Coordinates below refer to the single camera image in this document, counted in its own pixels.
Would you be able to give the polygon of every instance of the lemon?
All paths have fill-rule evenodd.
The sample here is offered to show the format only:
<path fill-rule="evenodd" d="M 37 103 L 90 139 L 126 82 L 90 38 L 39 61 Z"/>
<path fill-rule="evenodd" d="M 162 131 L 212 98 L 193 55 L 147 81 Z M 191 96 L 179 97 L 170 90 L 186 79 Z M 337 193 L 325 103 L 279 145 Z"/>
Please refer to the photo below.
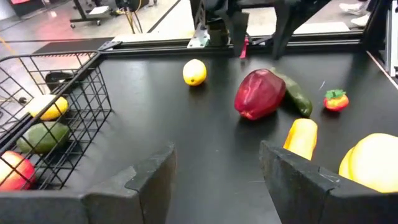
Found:
<path fill-rule="evenodd" d="M 398 192 L 398 138 L 371 134 L 360 140 L 348 162 L 353 181 L 382 193 Z"/>
<path fill-rule="evenodd" d="M 186 84 L 197 86 L 206 80 L 206 65 L 198 59 L 187 62 L 182 70 Z"/>
<path fill-rule="evenodd" d="M 26 108 L 30 115 L 36 117 L 53 99 L 55 95 L 42 95 L 33 98 Z M 41 120 L 48 121 L 58 118 L 61 114 L 64 114 L 68 109 L 68 101 L 64 97 L 60 97 L 56 100 L 55 105 L 52 105 L 41 117 Z"/>
<path fill-rule="evenodd" d="M 353 149 L 350 149 L 345 157 L 343 158 L 340 168 L 338 169 L 338 175 L 345 177 L 347 179 L 351 179 L 351 176 L 349 174 L 349 162 L 351 160 L 351 153 L 353 152 Z"/>

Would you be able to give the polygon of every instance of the white sneaker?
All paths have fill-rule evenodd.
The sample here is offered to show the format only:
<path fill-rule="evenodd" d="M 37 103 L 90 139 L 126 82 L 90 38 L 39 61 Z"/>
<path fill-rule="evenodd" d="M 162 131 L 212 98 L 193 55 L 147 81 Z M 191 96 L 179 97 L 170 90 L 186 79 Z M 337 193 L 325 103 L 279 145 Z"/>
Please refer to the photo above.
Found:
<path fill-rule="evenodd" d="M 343 12 L 354 14 L 355 16 L 362 16 L 366 7 L 366 2 L 359 2 L 356 4 L 340 3 L 339 7 Z"/>
<path fill-rule="evenodd" d="M 362 16 L 362 17 L 359 17 L 356 19 L 352 19 L 351 22 L 357 26 L 365 27 L 366 24 L 368 23 L 369 16 L 370 16 L 370 13 L 366 14 L 365 16 Z"/>

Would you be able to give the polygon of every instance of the shoe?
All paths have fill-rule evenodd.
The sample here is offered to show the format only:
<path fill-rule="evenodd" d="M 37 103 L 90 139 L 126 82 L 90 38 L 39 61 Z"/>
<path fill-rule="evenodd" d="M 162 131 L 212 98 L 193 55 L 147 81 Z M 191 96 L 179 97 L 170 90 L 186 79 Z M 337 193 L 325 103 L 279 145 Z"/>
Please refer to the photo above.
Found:
<path fill-rule="evenodd" d="M 124 9 L 117 9 L 117 10 L 115 10 L 115 13 L 116 13 L 117 15 L 123 15 L 123 14 L 125 14 L 126 12 L 125 12 Z"/>
<path fill-rule="evenodd" d="M 359 27 L 365 27 L 366 24 L 368 23 L 370 14 L 366 14 L 365 16 L 356 18 L 356 19 L 352 19 L 351 22 Z"/>
<path fill-rule="evenodd" d="M 360 2 L 356 4 L 340 3 L 339 7 L 343 12 L 353 14 L 355 16 L 362 16 L 366 7 L 366 2 Z"/>

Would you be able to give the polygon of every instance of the wire basket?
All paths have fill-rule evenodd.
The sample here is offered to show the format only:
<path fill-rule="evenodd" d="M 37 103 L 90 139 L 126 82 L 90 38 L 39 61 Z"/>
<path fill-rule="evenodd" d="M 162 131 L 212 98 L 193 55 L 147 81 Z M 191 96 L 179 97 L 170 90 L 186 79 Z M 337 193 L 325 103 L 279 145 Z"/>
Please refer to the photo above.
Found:
<path fill-rule="evenodd" d="M 0 60 L 0 191 L 65 186 L 111 112 L 99 56 Z"/>

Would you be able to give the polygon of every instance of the yellow fruit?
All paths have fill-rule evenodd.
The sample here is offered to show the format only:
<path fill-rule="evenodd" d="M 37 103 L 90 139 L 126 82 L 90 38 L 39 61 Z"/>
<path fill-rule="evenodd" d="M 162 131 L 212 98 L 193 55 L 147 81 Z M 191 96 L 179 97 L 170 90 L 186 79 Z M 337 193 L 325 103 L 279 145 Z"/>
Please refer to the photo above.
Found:
<path fill-rule="evenodd" d="M 296 119 L 287 135 L 284 148 L 311 160 L 317 145 L 317 132 L 318 126 L 311 119 Z"/>
<path fill-rule="evenodd" d="M 206 65 L 198 59 L 193 59 L 185 64 L 182 75 L 186 84 L 200 85 L 206 79 Z"/>
<path fill-rule="evenodd" d="M 345 177 L 347 179 L 351 179 L 351 175 L 349 174 L 349 162 L 351 160 L 352 152 L 353 152 L 353 148 L 347 152 L 347 154 L 341 161 L 340 168 L 338 169 L 338 175 Z"/>
<path fill-rule="evenodd" d="M 38 115 L 53 99 L 55 95 L 42 95 L 33 98 L 26 108 L 30 115 L 35 117 Z M 56 100 L 55 105 L 52 105 L 41 117 L 41 120 L 48 121 L 58 118 L 61 114 L 64 114 L 68 109 L 68 101 L 64 97 L 60 97 Z"/>
<path fill-rule="evenodd" d="M 398 138 L 371 134 L 360 140 L 351 153 L 349 175 L 382 193 L 398 192 Z"/>

